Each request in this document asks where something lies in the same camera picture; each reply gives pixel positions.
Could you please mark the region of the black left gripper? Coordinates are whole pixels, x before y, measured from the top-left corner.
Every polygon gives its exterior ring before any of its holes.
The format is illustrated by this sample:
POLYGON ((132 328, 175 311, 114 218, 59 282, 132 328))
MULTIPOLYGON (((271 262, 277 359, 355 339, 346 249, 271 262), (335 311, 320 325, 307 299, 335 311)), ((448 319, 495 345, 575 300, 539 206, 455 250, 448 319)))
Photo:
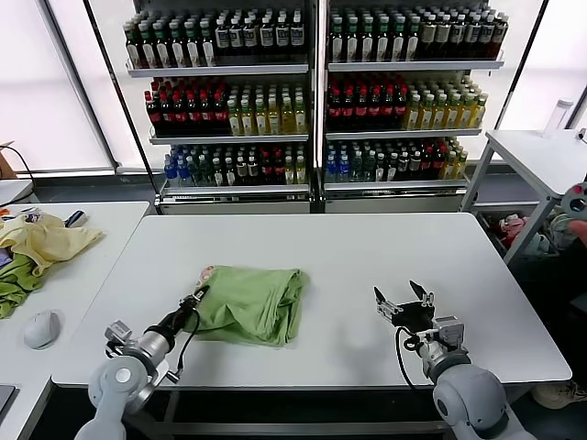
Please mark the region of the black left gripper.
POLYGON ((168 313, 157 324, 157 332, 167 339, 174 339, 184 329, 189 319, 194 317, 195 311, 209 288, 209 285, 202 286, 194 295, 184 297, 181 306, 176 311, 168 313))

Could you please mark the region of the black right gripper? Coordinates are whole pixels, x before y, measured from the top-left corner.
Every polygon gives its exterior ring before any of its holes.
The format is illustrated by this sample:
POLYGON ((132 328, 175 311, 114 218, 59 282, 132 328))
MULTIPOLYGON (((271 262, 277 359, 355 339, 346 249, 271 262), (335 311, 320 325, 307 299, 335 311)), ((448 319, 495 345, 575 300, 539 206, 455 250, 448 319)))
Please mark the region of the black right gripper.
POLYGON ((420 302, 408 302, 399 306, 385 299, 380 289, 373 287, 376 310, 385 320, 392 321, 395 327, 407 330, 430 330, 435 315, 434 293, 428 292, 420 284, 409 281, 410 287, 420 302))

